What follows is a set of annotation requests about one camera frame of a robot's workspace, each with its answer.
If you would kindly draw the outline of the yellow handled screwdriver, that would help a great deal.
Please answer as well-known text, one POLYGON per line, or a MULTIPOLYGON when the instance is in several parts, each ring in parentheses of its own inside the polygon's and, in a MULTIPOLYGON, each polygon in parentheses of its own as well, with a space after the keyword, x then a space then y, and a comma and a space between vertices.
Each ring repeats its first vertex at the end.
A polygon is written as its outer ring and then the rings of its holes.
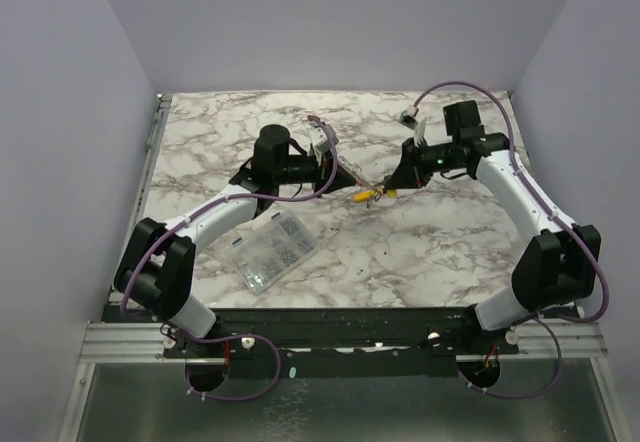
POLYGON ((367 190, 357 193, 353 197, 353 201, 355 203, 368 203, 371 200, 374 200, 377 196, 376 190, 367 190))

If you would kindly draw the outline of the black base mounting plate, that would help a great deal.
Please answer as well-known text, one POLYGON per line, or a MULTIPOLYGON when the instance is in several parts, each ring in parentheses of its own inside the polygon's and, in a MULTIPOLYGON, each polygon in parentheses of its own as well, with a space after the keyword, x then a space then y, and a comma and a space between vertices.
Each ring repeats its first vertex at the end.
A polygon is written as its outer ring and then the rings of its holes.
POLYGON ((161 338, 157 360, 183 363, 189 379, 207 389, 274 375, 454 377, 464 358, 495 366, 518 351, 506 330, 481 333, 463 308, 222 309, 202 342, 154 327, 147 314, 123 317, 114 306, 102 320, 152 329, 161 338))

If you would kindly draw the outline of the aluminium front rail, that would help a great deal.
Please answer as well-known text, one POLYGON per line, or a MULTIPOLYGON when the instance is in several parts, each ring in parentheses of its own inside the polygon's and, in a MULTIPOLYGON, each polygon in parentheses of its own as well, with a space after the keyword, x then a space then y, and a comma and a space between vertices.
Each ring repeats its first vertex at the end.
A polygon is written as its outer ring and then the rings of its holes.
MULTIPOLYGON (((564 359, 604 358, 608 349, 597 323, 570 323, 546 318, 528 321, 509 331, 495 345, 501 360, 542 360, 560 354, 564 359)), ((201 352, 180 348, 160 332, 158 323, 91 323, 80 351, 82 364, 179 363, 222 364, 216 345, 201 352)))

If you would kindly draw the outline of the aluminium rail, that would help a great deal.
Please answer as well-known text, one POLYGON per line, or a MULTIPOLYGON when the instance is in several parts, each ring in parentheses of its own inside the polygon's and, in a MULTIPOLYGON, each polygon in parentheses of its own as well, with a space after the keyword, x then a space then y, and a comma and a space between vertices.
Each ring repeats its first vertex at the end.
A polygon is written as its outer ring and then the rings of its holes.
POLYGON ((130 220, 131 226, 136 224, 144 212, 172 99, 173 95, 169 93, 158 95, 158 107, 154 113, 151 130, 146 141, 146 158, 130 220))
MULTIPOLYGON (((570 323, 546 318, 528 321, 509 331, 495 345, 501 360, 542 360, 560 354, 564 359, 604 358, 608 349, 597 323, 570 323)), ((158 323, 91 323, 80 351, 82 364, 179 363, 222 364, 216 345, 201 352, 180 348, 160 332, 158 323)))

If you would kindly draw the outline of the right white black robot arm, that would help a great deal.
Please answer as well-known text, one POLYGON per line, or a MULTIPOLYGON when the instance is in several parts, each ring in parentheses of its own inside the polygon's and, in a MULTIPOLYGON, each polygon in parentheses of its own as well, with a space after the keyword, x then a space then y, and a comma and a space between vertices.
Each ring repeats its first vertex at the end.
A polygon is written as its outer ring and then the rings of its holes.
POLYGON ((497 199, 527 246, 513 269, 509 285, 465 312, 459 329, 461 345, 481 353, 495 331, 552 306, 592 294, 601 236, 592 225, 580 226, 543 193, 513 152, 510 138, 488 133, 475 101, 444 108, 449 141, 430 145, 425 122, 409 107, 400 117, 412 137, 401 146, 401 159, 384 181, 385 191, 418 189, 435 174, 462 170, 497 199))

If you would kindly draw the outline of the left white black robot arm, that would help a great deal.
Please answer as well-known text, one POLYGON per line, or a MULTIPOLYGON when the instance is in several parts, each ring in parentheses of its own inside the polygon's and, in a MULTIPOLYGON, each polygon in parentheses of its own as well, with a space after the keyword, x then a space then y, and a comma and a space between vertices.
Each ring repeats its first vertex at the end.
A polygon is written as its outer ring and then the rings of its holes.
POLYGON ((338 137, 316 116, 310 148, 304 150, 289 130, 263 127, 252 156, 227 185, 207 202, 166 222, 137 222, 115 274, 121 304, 134 301, 161 321, 186 332, 186 344, 206 357, 220 347, 214 312, 191 292, 196 257, 218 238, 283 201, 283 185, 311 185, 310 199, 355 185, 340 165, 338 137))

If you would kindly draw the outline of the aluminium left side rail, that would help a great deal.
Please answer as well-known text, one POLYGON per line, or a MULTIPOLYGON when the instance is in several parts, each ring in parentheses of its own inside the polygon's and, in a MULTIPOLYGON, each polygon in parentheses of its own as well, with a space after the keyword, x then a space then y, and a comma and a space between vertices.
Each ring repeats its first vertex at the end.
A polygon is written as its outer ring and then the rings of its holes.
POLYGON ((169 93, 158 95, 158 107, 154 113, 151 130, 146 141, 146 158, 130 220, 131 226, 136 224, 144 212, 172 99, 173 95, 169 93))

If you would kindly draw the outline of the clear plastic screw box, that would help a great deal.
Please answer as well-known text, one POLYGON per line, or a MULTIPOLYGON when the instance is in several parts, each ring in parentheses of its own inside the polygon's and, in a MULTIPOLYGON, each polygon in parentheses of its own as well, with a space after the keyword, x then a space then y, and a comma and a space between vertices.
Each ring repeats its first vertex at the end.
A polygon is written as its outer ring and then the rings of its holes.
POLYGON ((317 237, 287 209, 234 241, 228 260, 246 287, 260 294, 313 257, 318 249, 317 237))

